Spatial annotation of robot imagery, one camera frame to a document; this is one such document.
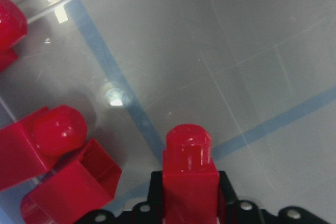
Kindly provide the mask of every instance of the red bracket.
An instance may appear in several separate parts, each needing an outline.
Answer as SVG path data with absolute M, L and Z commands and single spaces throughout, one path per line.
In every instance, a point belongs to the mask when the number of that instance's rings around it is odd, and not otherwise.
M 84 145 L 86 134 L 83 116 L 66 105 L 0 130 L 0 191 L 50 171 L 61 155 Z
M 215 224 L 219 173 L 211 158 L 211 136 L 198 125 L 168 132 L 163 151 L 166 224 Z
M 7 68 L 10 64 L 17 60 L 17 55 L 14 50 L 10 49 L 5 52 L 0 52 L 0 72 Z
M 13 47 L 28 32 L 27 19 L 10 0 L 0 0 L 0 51 Z
M 27 224 L 70 224 L 114 198 L 121 169 L 94 139 L 56 174 L 27 194 L 21 213 Z

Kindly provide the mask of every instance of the black plastic piece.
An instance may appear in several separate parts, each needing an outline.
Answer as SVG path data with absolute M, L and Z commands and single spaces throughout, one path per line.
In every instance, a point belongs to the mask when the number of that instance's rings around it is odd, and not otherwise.
M 239 200 L 226 173 L 219 171 L 218 218 L 221 224 L 328 224 L 300 207 L 286 207 L 278 216 L 248 200 Z M 87 213 L 76 224 L 162 224 L 162 172 L 152 172 L 147 201 L 118 217 L 106 210 Z

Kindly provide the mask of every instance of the glossy white surface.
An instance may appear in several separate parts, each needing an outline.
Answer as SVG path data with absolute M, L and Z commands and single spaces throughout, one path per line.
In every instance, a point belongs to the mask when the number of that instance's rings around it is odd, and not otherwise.
M 167 131 L 196 123 L 239 196 L 336 222 L 336 0 L 14 1 L 31 23 L 0 95 L 17 118 L 83 113 L 123 169 L 107 209 L 144 197 Z M 0 194 L 14 223 L 31 186 Z

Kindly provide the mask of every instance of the metal screw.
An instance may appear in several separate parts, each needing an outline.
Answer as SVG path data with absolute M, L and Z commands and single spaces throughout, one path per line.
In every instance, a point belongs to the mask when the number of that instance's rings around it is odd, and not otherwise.
M 249 211 L 253 208 L 252 204 L 250 202 L 247 201 L 243 201 L 240 203 L 240 207 L 243 210 Z
M 106 215 L 105 214 L 98 214 L 96 217 L 95 217 L 95 222 L 97 223 L 100 223 L 100 222 L 103 222 L 106 220 Z
M 287 216 L 288 216 L 289 218 L 292 218 L 292 219 L 295 219 L 295 220 L 301 218 L 301 214 L 300 214 L 299 212 L 297 212 L 296 210 L 294 210 L 294 209 L 289 209 L 289 210 L 287 211 Z
M 150 207 L 150 205 L 142 205 L 141 207 L 140 207 L 140 211 L 141 212 L 149 212 L 151 210 L 151 207 Z

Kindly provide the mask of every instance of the blue tape line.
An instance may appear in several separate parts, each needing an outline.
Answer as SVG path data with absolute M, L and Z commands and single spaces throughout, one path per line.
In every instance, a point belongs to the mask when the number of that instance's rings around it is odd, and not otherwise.
M 125 108 L 156 159 L 161 164 L 164 144 L 83 3 L 81 0 L 73 0 L 71 1 L 71 4 L 66 5 L 65 8 L 67 13 L 72 16 L 84 40 L 93 52 L 109 81 L 117 87 L 122 87 L 125 94 L 122 97 L 122 102 L 123 104 L 127 104 Z
M 214 160 L 218 160 L 226 155 L 243 148 L 247 144 L 251 144 L 271 133 L 277 131 L 288 124 L 309 115 L 316 110 L 330 104 L 336 100 L 336 86 L 323 91 L 318 95 L 310 98 L 309 100 L 287 110 L 286 112 L 275 116 L 272 119 L 265 121 L 264 123 L 246 131 L 242 135 L 238 135 L 229 141 L 213 148 L 212 157 Z
M 0 207 L 0 224 L 14 224 L 6 212 Z

